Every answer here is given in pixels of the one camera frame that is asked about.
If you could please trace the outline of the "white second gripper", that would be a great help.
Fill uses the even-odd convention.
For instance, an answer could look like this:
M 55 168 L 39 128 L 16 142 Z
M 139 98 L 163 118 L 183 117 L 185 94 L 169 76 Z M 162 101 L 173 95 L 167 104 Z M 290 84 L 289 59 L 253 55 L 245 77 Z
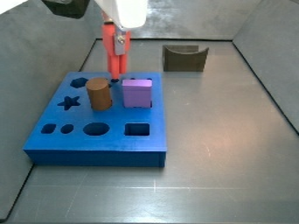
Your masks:
M 115 54 L 126 54 L 127 33 L 121 29 L 135 29 L 146 24 L 149 0 L 95 0 L 100 9 L 117 24 Z

